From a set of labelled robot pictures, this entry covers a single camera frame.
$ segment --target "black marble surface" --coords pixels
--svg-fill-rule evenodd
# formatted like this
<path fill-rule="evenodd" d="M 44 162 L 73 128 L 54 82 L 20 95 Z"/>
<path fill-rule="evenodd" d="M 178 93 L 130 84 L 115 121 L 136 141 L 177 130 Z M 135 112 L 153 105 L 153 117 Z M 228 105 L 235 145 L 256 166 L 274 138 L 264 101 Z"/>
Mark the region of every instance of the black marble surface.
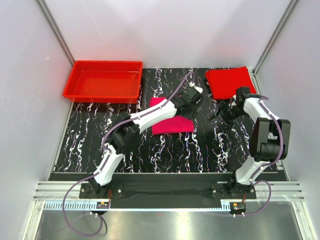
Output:
<path fill-rule="evenodd" d="M 203 88 L 204 99 L 194 119 L 192 133 L 152 135 L 149 128 L 139 136 L 139 147 L 119 164 L 125 173 L 232 172 L 249 155 L 253 122 L 247 116 L 235 121 L 233 129 L 216 133 L 217 121 L 208 121 L 219 102 L 213 100 L 205 81 L 207 68 L 144 69 L 137 104 L 74 103 L 54 172 L 90 172 L 103 156 L 102 138 L 117 115 L 149 107 L 151 97 L 169 96 L 189 72 Z"/>

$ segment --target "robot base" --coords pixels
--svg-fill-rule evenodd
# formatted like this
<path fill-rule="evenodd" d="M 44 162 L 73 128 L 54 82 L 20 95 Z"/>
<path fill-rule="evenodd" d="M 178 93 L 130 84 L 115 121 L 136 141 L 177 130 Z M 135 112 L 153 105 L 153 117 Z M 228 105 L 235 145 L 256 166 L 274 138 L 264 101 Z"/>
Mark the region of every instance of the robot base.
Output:
<path fill-rule="evenodd" d="M 243 200 L 244 194 L 245 199 L 256 199 L 256 191 L 252 185 L 247 186 L 247 189 L 232 188 L 228 189 L 227 183 L 215 183 L 211 184 L 211 193 L 214 200 Z"/>
<path fill-rule="evenodd" d="M 121 199 L 123 194 L 123 185 L 119 183 L 108 184 L 100 188 L 96 193 L 89 183 L 82 183 L 79 194 L 80 199 Z"/>

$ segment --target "metal frame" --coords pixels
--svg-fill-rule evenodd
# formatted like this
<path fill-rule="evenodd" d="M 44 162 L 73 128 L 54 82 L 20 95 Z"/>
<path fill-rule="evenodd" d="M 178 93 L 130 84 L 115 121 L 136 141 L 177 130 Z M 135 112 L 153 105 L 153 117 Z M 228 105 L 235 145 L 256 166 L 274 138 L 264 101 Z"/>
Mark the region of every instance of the metal frame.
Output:
<path fill-rule="evenodd" d="M 58 25 L 57 25 L 55 19 L 53 18 L 47 4 L 46 4 L 46 1 L 45 0 L 35 0 L 35 2 L 38 4 L 41 12 L 43 13 L 45 20 L 49 24 L 49 26 L 52 30 L 52 33 L 56 37 L 56 40 L 58 41 L 59 45 L 61 46 L 70 65 L 73 66 L 75 64 L 75 59 L 74 59 L 74 57 L 73 57 L 73 55 L 72 55 L 72 53 L 66 43 L 64 37 L 61 34 L 61 32 L 58 28 Z"/>
<path fill-rule="evenodd" d="M 47 181 L 49 180 L 51 173 L 54 171 L 55 165 L 56 165 L 56 163 L 58 161 L 59 154 L 60 154 L 60 149 L 61 149 L 62 143 L 64 141 L 64 136 L 65 136 L 65 133 L 66 133 L 66 130 L 67 130 L 67 127 L 68 127 L 68 122 L 69 122 L 69 119 L 70 119 L 72 108 L 73 108 L 73 102 L 70 102 L 69 106 L 68 106 L 68 109 L 66 111 L 64 120 L 63 120 L 63 124 L 62 124 L 62 128 L 61 128 L 61 131 L 60 131 L 60 134 L 59 134 L 58 142 L 56 143 L 56 146 L 55 146 L 54 155 L 53 155 L 53 158 L 51 160 L 51 164 L 50 164 L 48 175 L 46 177 Z"/>
<path fill-rule="evenodd" d="M 53 34 L 55 35 L 58 43 L 60 44 L 62 50 L 64 51 L 67 59 L 69 60 L 69 63 L 73 66 L 75 63 L 75 59 L 72 56 L 72 53 L 66 44 L 45 0 L 35 0 L 38 4 L 40 10 L 42 11 L 46 21 L 48 22 Z M 291 14 L 293 13 L 294 9 L 298 5 L 300 0 L 291 0 L 289 5 L 287 6 L 281 20 L 279 21 L 275 31 L 273 32 L 268 44 L 266 45 L 261 57 L 259 58 L 256 66 L 252 71 L 250 71 L 251 79 L 253 82 L 253 85 L 255 86 L 257 92 L 259 94 L 263 95 L 263 91 L 261 89 L 261 86 L 259 84 L 259 81 L 257 80 L 257 72 L 260 70 L 262 64 L 264 63 L 264 60 L 266 59 L 268 53 L 272 49 L 275 41 L 277 40 L 279 34 L 283 30 L 285 24 L 287 23 L 288 19 L 290 18 Z M 65 116 L 65 120 L 60 132 L 59 141 L 57 143 L 55 154 L 51 161 L 51 168 L 49 175 L 51 174 L 51 171 L 58 159 L 60 148 L 63 142 L 64 133 L 66 131 L 69 117 L 71 114 L 72 109 L 72 103 L 70 103 L 70 106 L 68 108 L 68 111 Z M 289 174 L 287 171 L 287 167 L 284 162 L 281 162 L 281 165 L 277 165 L 278 170 L 281 170 L 283 168 L 287 180 L 290 180 Z M 43 210 L 46 208 L 46 202 L 48 201 L 61 201 L 63 199 L 64 194 L 66 193 L 67 189 L 70 188 L 70 186 L 74 183 L 74 181 L 41 181 L 38 184 L 37 190 L 35 192 L 34 198 L 33 198 L 33 205 L 32 205 L 32 213 L 29 217 L 28 225 L 24 233 L 25 240 L 34 240 L 37 234 L 38 226 L 40 224 L 41 216 L 43 213 Z M 303 239 L 318 239 L 314 230 L 314 227 L 312 225 L 312 222 L 310 220 L 308 210 L 306 207 L 306 203 L 303 197 L 303 193 L 300 189 L 300 185 L 298 182 L 291 182 L 291 181 L 276 181 L 276 182 L 270 182 L 271 183 L 271 189 L 273 191 L 271 195 L 271 201 L 289 201 L 292 203 L 294 213 L 298 222 L 298 226 L 300 228 L 301 234 L 303 236 Z M 81 190 L 81 186 L 76 186 L 68 195 L 67 200 L 68 201 L 87 201 L 87 199 L 79 199 L 79 191 Z M 248 201 L 261 201 L 265 200 L 268 196 L 268 188 L 267 186 L 263 186 L 262 184 L 259 184 L 255 187 L 257 199 L 254 200 L 248 200 Z M 221 201 L 222 206 L 227 206 L 228 203 L 232 201 L 235 202 L 234 199 L 226 199 Z M 135 211 L 134 209 L 120 209 L 120 208 L 114 208 L 113 211 Z M 179 209 L 171 208 L 172 211 L 178 211 Z"/>
<path fill-rule="evenodd" d="M 286 7 L 278 25 L 276 26 L 269 42 L 267 43 L 261 57 L 259 58 L 257 64 L 255 65 L 253 72 L 256 75 L 262 64 L 264 63 L 266 57 L 268 56 L 270 50 L 272 49 L 272 47 L 274 46 L 277 38 L 279 37 L 281 31 L 284 29 L 286 23 L 288 22 L 288 19 L 290 18 L 290 16 L 292 15 L 292 13 L 294 12 L 296 6 L 298 5 L 298 3 L 300 2 L 300 0 L 291 0 L 290 3 L 288 4 L 288 6 Z"/>

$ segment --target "black plastic bracket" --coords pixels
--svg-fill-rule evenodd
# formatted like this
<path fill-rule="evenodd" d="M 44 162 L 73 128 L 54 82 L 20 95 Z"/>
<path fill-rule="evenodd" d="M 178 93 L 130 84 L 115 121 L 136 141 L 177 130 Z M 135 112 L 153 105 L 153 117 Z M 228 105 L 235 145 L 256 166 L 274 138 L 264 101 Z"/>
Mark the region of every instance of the black plastic bracket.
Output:
<path fill-rule="evenodd" d="M 175 94 L 171 102 L 176 108 L 176 116 L 193 120 L 202 100 L 203 96 L 198 90 L 194 87 L 187 87 L 185 92 Z"/>
<path fill-rule="evenodd" d="M 242 200 L 245 199 L 256 199 L 256 191 L 252 185 L 248 185 L 247 189 L 244 191 L 229 191 L 227 190 L 227 183 L 213 183 L 211 184 L 211 193 L 214 200 L 223 199 L 235 199 Z"/>
<path fill-rule="evenodd" d="M 114 125 L 130 119 L 130 115 L 126 112 L 121 112 L 118 118 L 114 122 Z M 139 137 L 140 129 L 138 124 L 134 124 L 132 121 L 128 122 L 118 128 L 116 128 L 110 135 L 108 143 L 110 143 L 116 154 L 129 154 L 137 146 L 137 141 L 134 141 Z"/>
<path fill-rule="evenodd" d="M 280 159 L 285 159 L 288 154 L 291 124 L 286 119 L 278 119 L 277 122 L 283 136 L 283 150 Z M 269 134 L 275 136 L 275 139 L 270 139 Z M 249 151 L 256 162 L 276 159 L 280 151 L 280 138 L 273 120 L 263 117 L 257 118 L 250 138 Z"/>
<path fill-rule="evenodd" d="M 89 183 L 82 183 L 79 198 L 80 199 L 108 199 L 111 190 L 111 199 L 121 199 L 124 191 L 124 185 L 120 183 L 111 183 L 101 187 L 98 193 L 95 193 Z"/>
<path fill-rule="evenodd" d="M 255 93 L 250 93 L 250 88 L 248 86 L 239 87 L 236 90 L 236 105 L 230 106 L 228 102 L 223 101 L 219 104 L 216 113 L 210 117 L 209 120 L 213 120 L 218 116 L 221 117 L 223 126 L 219 127 L 218 131 L 222 132 L 227 129 L 231 129 L 234 125 L 236 118 L 246 115 L 244 110 L 245 101 L 248 98 L 261 98 L 262 96 Z"/>

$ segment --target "white wall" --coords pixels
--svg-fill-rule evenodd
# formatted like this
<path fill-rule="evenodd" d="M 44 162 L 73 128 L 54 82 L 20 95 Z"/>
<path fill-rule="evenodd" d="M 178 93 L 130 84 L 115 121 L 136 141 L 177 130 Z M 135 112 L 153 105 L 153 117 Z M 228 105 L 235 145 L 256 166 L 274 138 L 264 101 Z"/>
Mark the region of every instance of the white wall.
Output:
<path fill-rule="evenodd" d="M 46 0 L 75 59 L 253 68 L 290 0 Z"/>
<path fill-rule="evenodd" d="M 320 236 L 320 2 L 300 1 L 258 72 L 269 108 L 291 121 L 286 163 Z"/>
<path fill-rule="evenodd" d="M 0 239 L 21 239 L 68 108 L 71 66 L 34 0 L 0 4 Z"/>

